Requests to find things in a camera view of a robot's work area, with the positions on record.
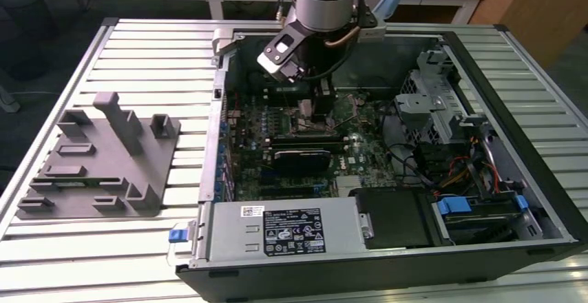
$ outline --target slotted metal tabletop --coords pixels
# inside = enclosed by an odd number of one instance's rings
[[[96,38],[0,199],[0,301],[201,302],[166,261],[166,234],[197,214],[216,28],[276,28],[261,21],[121,19]],[[588,125],[508,32],[492,26],[394,24],[388,31],[453,30],[584,215],[588,212]],[[16,204],[54,144],[64,109],[92,118],[100,91],[120,94],[138,117],[169,114],[181,136],[166,181],[164,210],[153,218],[20,220]],[[465,95],[480,112],[472,93]],[[176,256],[189,253],[176,247]],[[496,281],[284,299],[280,302],[585,302],[588,258],[533,265]]]

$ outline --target power supply label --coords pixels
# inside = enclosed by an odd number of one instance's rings
[[[269,257],[326,252],[318,208],[264,211],[264,252]]]

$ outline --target blue latch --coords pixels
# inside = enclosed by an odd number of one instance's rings
[[[188,242],[188,230],[186,229],[172,229],[169,230],[169,243]]]
[[[226,124],[226,122],[220,122],[220,133],[226,133],[226,131],[229,130],[229,125]]]
[[[464,196],[444,198],[437,202],[437,207],[441,215],[446,215],[448,213],[470,212],[468,199]]]
[[[518,208],[521,211],[529,209],[529,202],[526,202],[526,198],[522,195],[516,196],[516,203],[518,204]]]

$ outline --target white sticker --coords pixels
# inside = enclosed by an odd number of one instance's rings
[[[241,217],[261,217],[264,215],[265,206],[244,205],[241,206]]]

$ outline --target floor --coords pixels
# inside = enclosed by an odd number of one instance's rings
[[[41,94],[16,94],[21,109],[16,114],[0,111],[0,192],[4,190],[12,172],[18,166],[30,143],[37,135],[69,77],[76,69],[81,55],[90,43],[101,20],[105,17],[144,19],[209,19],[208,4],[204,1],[90,1],[48,0],[46,5],[60,36],[50,41],[38,42],[40,53],[49,64],[46,73],[37,79],[16,81],[0,69],[0,85],[10,93],[44,92]],[[228,2],[226,19],[272,19],[272,3]],[[0,12],[0,36],[17,34],[18,29],[6,15]],[[26,53],[16,45],[1,47],[2,59]],[[558,61],[549,68],[549,75],[560,84],[580,110],[588,114],[588,33],[582,32]]]

